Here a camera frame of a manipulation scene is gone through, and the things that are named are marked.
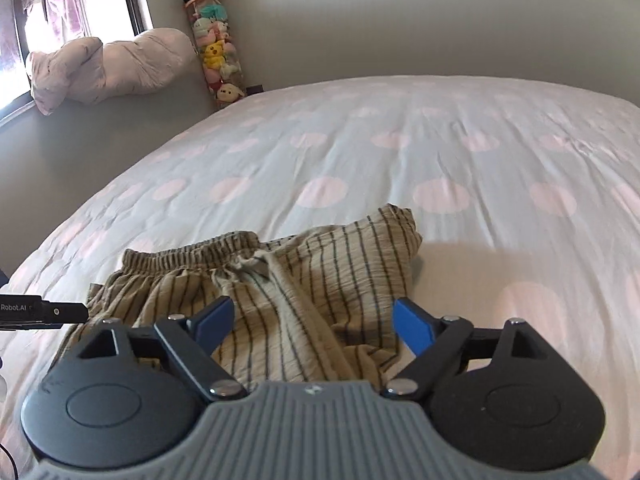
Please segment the beige striped shorts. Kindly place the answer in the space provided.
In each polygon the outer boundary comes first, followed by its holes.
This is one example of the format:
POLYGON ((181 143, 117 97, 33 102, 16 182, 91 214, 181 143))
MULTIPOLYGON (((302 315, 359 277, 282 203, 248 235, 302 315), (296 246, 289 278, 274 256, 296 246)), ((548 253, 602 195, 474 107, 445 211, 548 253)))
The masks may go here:
POLYGON ((411 210, 387 204, 344 226, 271 242, 236 231, 155 254, 127 250, 122 266, 91 286, 89 321, 146 327, 228 297, 234 326, 213 358, 244 387, 379 387, 399 359, 393 304, 411 290, 421 244, 411 210))

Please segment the white pink dotted bedsheet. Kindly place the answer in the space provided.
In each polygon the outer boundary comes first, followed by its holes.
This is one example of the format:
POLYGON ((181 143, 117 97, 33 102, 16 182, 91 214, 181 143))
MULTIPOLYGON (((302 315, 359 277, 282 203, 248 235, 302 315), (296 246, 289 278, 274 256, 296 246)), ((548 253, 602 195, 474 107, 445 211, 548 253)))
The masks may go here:
POLYGON ((639 470, 639 110, 587 90, 397 76, 251 96, 90 198, 6 292, 81 302, 127 250, 264 242, 392 204, 422 237, 408 297, 478 326, 524 318, 606 411, 594 464, 639 470))

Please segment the plush toy hanging column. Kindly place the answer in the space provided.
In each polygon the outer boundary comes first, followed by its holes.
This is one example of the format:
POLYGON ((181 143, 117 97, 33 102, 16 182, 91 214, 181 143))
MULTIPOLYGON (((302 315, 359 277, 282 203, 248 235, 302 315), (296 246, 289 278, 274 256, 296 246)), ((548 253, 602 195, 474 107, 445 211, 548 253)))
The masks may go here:
POLYGON ((246 97, 238 50, 221 0, 182 0, 201 59, 209 93, 218 110, 246 97))

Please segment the window frame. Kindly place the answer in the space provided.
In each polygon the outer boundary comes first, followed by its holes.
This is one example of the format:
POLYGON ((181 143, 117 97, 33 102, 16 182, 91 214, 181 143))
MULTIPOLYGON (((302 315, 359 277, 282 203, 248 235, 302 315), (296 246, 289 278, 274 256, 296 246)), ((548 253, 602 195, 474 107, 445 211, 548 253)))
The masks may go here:
POLYGON ((1 0, 1 118, 32 105, 26 60, 81 37, 129 40, 151 26, 146 0, 1 0))

